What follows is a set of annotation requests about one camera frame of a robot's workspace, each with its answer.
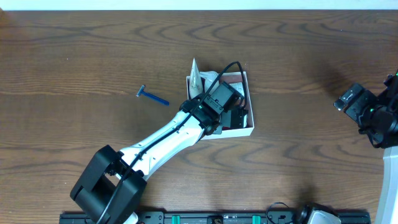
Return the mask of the green white soap packet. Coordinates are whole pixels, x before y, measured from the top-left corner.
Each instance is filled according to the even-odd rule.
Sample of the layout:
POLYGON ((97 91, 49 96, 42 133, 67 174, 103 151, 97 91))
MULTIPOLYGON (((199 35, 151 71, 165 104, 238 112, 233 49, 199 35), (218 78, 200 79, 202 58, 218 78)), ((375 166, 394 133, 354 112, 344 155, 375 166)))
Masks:
POLYGON ((236 91, 238 91, 242 96, 245 96, 244 87, 243 87, 243 83, 242 83, 242 82, 230 83, 230 85, 231 85, 236 91))

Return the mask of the white Pantene tube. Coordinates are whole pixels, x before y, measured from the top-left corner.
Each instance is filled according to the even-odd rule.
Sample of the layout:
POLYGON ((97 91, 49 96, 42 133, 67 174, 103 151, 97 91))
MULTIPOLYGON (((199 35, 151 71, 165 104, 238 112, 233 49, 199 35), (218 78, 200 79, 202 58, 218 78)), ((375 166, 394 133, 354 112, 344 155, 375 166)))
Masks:
POLYGON ((193 62, 192 62, 192 69, 191 69, 191 73, 190 73, 188 92, 189 92, 189 96, 191 99, 195 98, 196 96, 198 96, 204 92, 202 80, 200 77, 200 72, 199 72, 195 58, 193 59, 193 62))

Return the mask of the clear bottle with dark cap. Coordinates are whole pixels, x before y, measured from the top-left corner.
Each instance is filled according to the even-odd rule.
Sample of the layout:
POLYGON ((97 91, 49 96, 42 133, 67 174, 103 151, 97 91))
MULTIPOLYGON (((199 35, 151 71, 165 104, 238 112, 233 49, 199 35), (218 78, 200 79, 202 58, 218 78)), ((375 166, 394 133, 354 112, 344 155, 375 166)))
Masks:
POLYGON ((218 74, 215 71, 209 71, 209 72, 199 72, 200 76, 200 84, 203 89, 203 93, 208 91, 209 87, 213 84, 215 78, 218 76, 218 74))

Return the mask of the blue disposable razor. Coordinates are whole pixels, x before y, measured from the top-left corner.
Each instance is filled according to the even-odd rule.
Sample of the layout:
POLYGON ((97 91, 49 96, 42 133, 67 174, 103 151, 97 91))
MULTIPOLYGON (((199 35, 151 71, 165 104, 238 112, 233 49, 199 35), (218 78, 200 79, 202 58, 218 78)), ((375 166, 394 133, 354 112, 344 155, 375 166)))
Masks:
POLYGON ((155 96, 155 95, 153 95, 151 93, 145 92, 144 91, 145 87, 146 87, 145 85, 142 85, 140 87, 139 91, 136 94, 137 97, 146 96, 146 97, 148 97, 148 98, 150 98, 150 99, 152 99, 152 100, 154 100, 154 101, 156 101, 158 103, 161 103, 162 105, 165 105, 165 106, 168 106, 170 104, 167 100, 159 98, 158 96, 155 96))

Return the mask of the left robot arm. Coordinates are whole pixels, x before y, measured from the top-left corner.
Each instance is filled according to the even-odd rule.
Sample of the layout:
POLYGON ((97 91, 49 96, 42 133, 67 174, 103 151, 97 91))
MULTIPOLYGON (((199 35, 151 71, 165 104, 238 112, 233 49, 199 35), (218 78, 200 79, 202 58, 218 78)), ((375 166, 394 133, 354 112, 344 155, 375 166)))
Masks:
POLYGON ((144 140, 120 151, 102 147, 72 188, 72 200, 94 223, 137 223, 134 211, 149 177, 178 152, 211 135, 222 113, 244 103, 244 95, 223 82, 213 93, 184 101, 169 123, 144 140))

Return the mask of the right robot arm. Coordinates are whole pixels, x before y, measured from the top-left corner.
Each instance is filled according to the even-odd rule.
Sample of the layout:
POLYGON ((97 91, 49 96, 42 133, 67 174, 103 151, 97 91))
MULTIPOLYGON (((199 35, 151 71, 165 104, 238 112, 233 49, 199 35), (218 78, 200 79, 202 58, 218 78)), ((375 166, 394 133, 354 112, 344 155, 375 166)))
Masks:
POLYGON ((386 89, 375 95, 359 83, 333 104, 358 125, 376 149, 383 149, 384 174, 375 223, 397 223, 397 74, 389 74, 386 89))

